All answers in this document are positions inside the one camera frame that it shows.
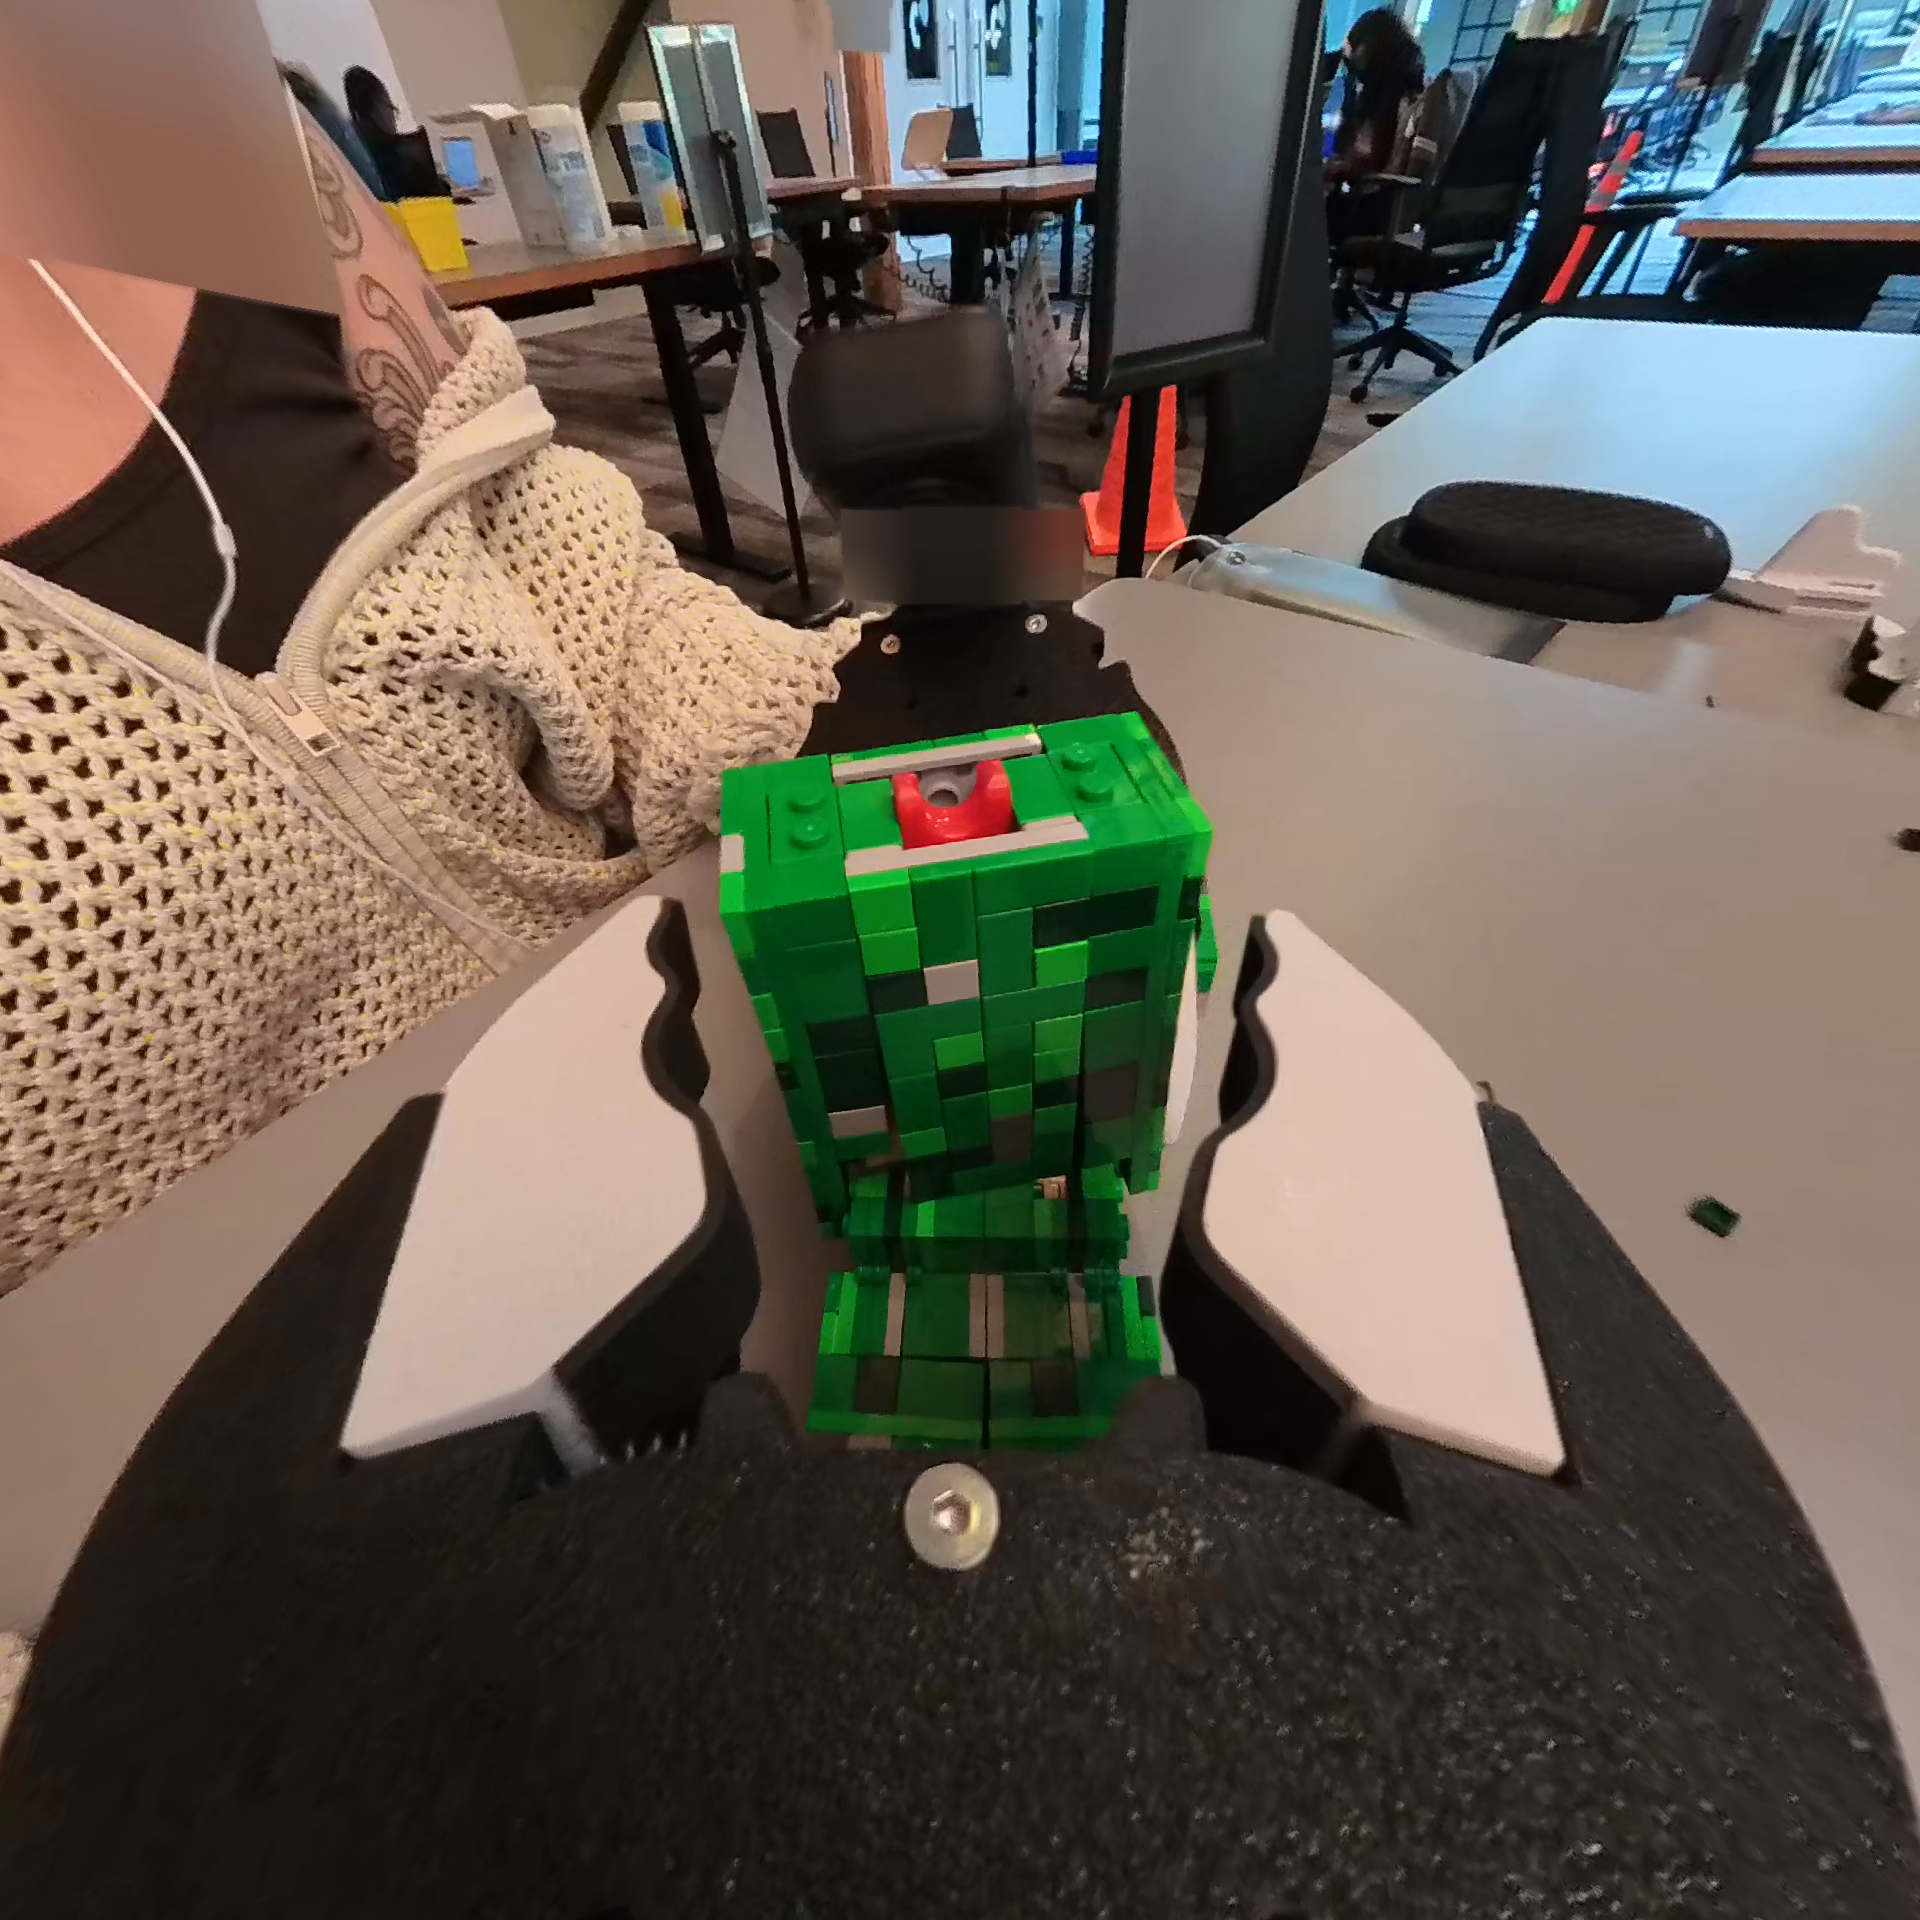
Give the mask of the silver panel on tripod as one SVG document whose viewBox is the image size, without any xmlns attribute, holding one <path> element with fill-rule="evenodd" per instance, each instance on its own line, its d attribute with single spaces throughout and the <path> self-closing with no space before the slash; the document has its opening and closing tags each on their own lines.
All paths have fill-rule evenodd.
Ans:
<svg viewBox="0 0 1920 1920">
<path fill-rule="evenodd" d="M 767 612 L 795 629 L 818 631 L 846 618 L 850 606 L 826 579 L 814 579 L 802 537 L 784 393 L 761 300 L 759 243 L 774 236 L 774 204 L 761 177 L 759 135 L 737 30 L 729 23 L 667 23 L 650 28 L 648 37 L 659 101 L 679 154 L 690 228 L 705 253 L 727 251 L 748 306 L 767 439 L 790 540 L 790 569 L 767 601 Z"/>
</svg>

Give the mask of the person's left forearm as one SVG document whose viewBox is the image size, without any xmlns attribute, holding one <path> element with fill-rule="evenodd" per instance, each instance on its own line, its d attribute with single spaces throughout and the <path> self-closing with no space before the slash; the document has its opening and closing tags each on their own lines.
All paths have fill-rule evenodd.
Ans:
<svg viewBox="0 0 1920 1920">
<path fill-rule="evenodd" d="M 519 773 L 503 844 L 572 862 L 634 854 L 641 874 L 719 831 L 727 770 L 802 754 L 859 642 L 848 615 L 793 629 L 679 569 L 572 627 L 526 593 L 511 612 L 495 669 L 544 770 Z"/>
</svg>

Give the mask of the black shirt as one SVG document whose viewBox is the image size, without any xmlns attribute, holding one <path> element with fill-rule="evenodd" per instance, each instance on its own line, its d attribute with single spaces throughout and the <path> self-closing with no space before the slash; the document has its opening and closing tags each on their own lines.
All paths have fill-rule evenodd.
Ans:
<svg viewBox="0 0 1920 1920">
<path fill-rule="evenodd" d="M 236 540 L 219 661 L 273 671 L 337 546 L 406 473 L 348 389 L 339 323 L 308 309 L 200 293 L 161 407 Z M 6 561 L 195 652 L 225 580 L 201 494 L 155 427 Z"/>
</svg>

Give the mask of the black office chair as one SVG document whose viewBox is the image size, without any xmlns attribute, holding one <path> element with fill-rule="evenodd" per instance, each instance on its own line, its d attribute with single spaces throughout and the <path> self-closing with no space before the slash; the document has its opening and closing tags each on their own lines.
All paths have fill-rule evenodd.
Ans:
<svg viewBox="0 0 1920 1920">
<path fill-rule="evenodd" d="M 1414 327 L 1414 300 L 1489 279 L 1506 262 L 1542 137 L 1537 86 L 1510 59 L 1473 94 L 1444 74 L 1404 113 L 1390 164 L 1358 180 L 1372 223 L 1336 247 L 1342 287 L 1377 313 L 1350 353 L 1352 403 L 1368 403 L 1404 355 L 1442 378 L 1457 373 L 1451 353 Z"/>
</svg>

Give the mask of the cream knit cardigan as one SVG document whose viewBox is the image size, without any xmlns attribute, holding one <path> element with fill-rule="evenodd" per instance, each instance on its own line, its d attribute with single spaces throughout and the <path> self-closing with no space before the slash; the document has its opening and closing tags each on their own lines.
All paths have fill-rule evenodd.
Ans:
<svg viewBox="0 0 1920 1920">
<path fill-rule="evenodd" d="M 505 845 L 544 767 L 495 663 L 513 593 L 572 627 L 696 571 L 502 319 L 451 334 L 273 671 L 6 562 L 6 1290 L 654 876 Z"/>
</svg>

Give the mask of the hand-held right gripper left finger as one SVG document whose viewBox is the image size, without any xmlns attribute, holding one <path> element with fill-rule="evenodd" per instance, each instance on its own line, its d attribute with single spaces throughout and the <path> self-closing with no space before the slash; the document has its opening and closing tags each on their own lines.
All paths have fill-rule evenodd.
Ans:
<svg viewBox="0 0 1920 1920">
<path fill-rule="evenodd" d="M 761 1298 L 705 1109 L 684 903 L 638 897 L 448 1078 L 343 1451 L 532 1422 L 568 1476 L 660 1450 L 738 1366 Z"/>
</svg>

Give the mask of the long wooden desk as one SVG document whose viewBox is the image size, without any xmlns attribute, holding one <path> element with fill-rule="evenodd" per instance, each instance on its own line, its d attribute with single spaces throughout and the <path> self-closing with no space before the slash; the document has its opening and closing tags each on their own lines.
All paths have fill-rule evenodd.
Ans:
<svg viewBox="0 0 1920 1920">
<path fill-rule="evenodd" d="M 987 251 L 1019 238 L 1036 220 L 1066 217 L 1098 190 L 1091 163 L 991 166 L 952 177 L 857 183 L 804 177 L 767 190 L 778 215 L 802 220 L 874 217 L 899 236 L 948 238 L 948 302 L 983 303 Z"/>
</svg>

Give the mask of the white notched plastic part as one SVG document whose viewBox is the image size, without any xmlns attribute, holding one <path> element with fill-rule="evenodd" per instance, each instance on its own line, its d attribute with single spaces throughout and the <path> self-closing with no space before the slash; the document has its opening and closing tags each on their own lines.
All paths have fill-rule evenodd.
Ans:
<svg viewBox="0 0 1920 1920">
<path fill-rule="evenodd" d="M 1720 601 L 1795 618 L 1868 620 L 1905 571 L 1905 554 L 1865 540 L 1854 503 L 1812 515 L 1768 562 L 1735 566 Z"/>
</svg>

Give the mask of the wooden desk with black legs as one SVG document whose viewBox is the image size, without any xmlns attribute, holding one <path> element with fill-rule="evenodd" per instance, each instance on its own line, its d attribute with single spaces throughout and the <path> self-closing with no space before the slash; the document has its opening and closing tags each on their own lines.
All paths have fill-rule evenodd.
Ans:
<svg viewBox="0 0 1920 1920">
<path fill-rule="evenodd" d="M 686 331 L 671 300 L 689 274 L 719 268 L 723 257 L 664 231 L 617 228 L 612 238 L 612 249 L 596 253 L 523 243 L 476 245 L 466 249 L 466 262 L 459 270 L 433 273 L 430 279 L 447 306 L 489 306 L 503 319 L 521 306 L 532 313 L 558 313 L 576 294 L 638 286 L 656 341 L 666 409 L 679 436 L 679 454 L 700 522 L 698 535 L 676 535 L 675 543 L 686 561 L 714 562 L 744 571 L 756 583 L 778 586 L 790 579 L 790 562 L 767 561 L 735 540 Z"/>
</svg>

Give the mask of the white and black notched part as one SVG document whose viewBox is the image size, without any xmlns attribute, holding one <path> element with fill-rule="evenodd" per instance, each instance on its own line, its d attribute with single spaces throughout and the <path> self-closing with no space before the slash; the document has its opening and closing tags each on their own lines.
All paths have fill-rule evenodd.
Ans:
<svg viewBox="0 0 1920 1920">
<path fill-rule="evenodd" d="M 1919 639 L 1900 621 L 1875 612 L 1862 627 L 1842 675 L 1840 698 L 1871 714 L 1919 721 Z"/>
</svg>

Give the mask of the orange traffic cone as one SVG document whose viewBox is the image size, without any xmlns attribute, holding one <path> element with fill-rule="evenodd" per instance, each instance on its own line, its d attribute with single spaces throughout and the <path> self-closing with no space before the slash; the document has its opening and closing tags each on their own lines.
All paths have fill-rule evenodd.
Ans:
<svg viewBox="0 0 1920 1920">
<path fill-rule="evenodd" d="M 1098 561 L 1121 555 L 1128 515 L 1144 507 L 1144 561 L 1158 561 L 1188 537 L 1188 522 L 1178 495 L 1175 450 L 1180 436 L 1180 390 L 1167 387 L 1155 401 L 1150 422 L 1153 462 L 1142 479 L 1142 462 L 1132 450 L 1134 403 L 1121 401 L 1112 450 L 1099 476 L 1099 486 L 1079 495 L 1089 554 Z"/>
</svg>

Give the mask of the green lego creeper figure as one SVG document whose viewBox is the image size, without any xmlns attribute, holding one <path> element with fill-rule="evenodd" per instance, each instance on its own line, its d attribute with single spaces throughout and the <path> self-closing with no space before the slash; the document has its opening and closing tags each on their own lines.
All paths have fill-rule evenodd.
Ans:
<svg viewBox="0 0 1920 1920">
<path fill-rule="evenodd" d="M 848 1255 L 808 1428 L 1079 1450 L 1171 1374 L 1129 1199 L 1215 986 L 1211 825 L 1139 710 L 724 775 L 719 907 Z"/>
</svg>

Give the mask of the light grey table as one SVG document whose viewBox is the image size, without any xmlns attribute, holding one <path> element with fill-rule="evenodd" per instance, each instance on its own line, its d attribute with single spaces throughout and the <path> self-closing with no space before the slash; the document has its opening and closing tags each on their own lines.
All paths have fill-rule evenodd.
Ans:
<svg viewBox="0 0 1920 1920">
<path fill-rule="evenodd" d="M 1910 334 L 1543 319 L 1247 522 L 1236 543 L 1353 569 L 1424 492 L 1495 479 L 1654 495 L 1712 518 L 1758 569 L 1823 509 L 1905 569 L 1886 618 L 1916 629 L 1919 345 Z M 1716 598 L 1665 621 L 1560 631 L 1542 669 L 1776 717 L 1916 754 L 1916 710 L 1840 693 L 1862 620 Z"/>
</svg>

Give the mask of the black framed sign board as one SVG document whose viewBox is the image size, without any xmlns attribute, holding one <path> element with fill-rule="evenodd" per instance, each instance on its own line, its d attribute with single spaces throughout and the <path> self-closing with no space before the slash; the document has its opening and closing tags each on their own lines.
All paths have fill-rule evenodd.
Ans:
<svg viewBox="0 0 1920 1920">
<path fill-rule="evenodd" d="M 1324 21 L 1311 2 L 1104 6 L 1089 387 L 1134 403 L 1142 479 L 1162 389 L 1204 403 L 1195 537 L 1291 492 L 1328 412 Z M 1139 577 L 1144 507 L 1128 522 L 1115 571 Z"/>
</svg>

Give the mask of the black textured oval pad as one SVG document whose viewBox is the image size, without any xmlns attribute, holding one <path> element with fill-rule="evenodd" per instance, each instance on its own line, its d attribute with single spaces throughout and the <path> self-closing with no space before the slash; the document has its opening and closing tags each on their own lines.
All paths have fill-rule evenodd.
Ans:
<svg viewBox="0 0 1920 1920">
<path fill-rule="evenodd" d="M 1712 518 L 1667 500 L 1470 479 L 1380 524 L 1361 566 L 1489 609 L 1642 625 L 1716 594 L 1734 550 Z"/>
</svg>

